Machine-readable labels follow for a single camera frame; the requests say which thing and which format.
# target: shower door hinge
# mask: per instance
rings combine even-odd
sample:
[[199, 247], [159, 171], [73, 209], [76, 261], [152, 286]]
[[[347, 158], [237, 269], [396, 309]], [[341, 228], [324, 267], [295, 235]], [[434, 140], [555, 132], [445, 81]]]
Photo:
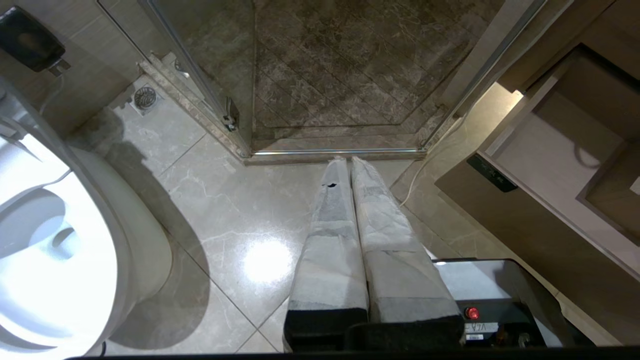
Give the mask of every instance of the shower door hinge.
[[237, 130], [237, 119], [238, 116], [240, 116], [240, 112], [236, 108], [234, 101], [229, 96], [227, 96], [225, 111], [226, 114], [222, 117], [222, 124], [224, 124], [229, 131]]

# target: shower enclosure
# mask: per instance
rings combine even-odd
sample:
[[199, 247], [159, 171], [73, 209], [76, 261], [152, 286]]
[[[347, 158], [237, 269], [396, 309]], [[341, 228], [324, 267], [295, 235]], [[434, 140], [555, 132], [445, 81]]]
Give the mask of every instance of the shower enclosure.
[[237, 156], [294, 161], [423, 156], [545, 4], [97, 2], [150, 63], [174, 73], [169, 82], [197, 97]]

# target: label sticker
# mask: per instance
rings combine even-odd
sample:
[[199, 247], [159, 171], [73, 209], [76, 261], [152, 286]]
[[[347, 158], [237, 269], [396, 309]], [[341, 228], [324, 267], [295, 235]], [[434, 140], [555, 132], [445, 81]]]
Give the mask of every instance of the label sticker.
[[467, 334], [467, 340], [484, 340], [482, 334]]
[[477, 334], [478, 332], [496, 332], [498, 331], [497, 322], [467, 322], [465, 323], [465, 332], [467, 334]]

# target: toilet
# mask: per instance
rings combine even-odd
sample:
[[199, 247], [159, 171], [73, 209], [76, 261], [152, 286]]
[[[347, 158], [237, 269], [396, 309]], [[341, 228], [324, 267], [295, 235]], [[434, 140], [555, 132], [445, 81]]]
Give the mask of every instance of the toilet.
[[167, 237], [102, 158], [0, 79], [0, 359], [83, 356], [156, 294]]

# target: red indicator light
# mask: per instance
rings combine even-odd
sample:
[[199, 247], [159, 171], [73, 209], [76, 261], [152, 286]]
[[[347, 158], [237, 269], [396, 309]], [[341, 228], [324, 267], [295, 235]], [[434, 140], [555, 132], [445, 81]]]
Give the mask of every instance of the red indicator light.
[[465, 310], [465, 316], [471, 320], [477, 320], [480, 317], [480, 312], [477, 307], [468, 307]]

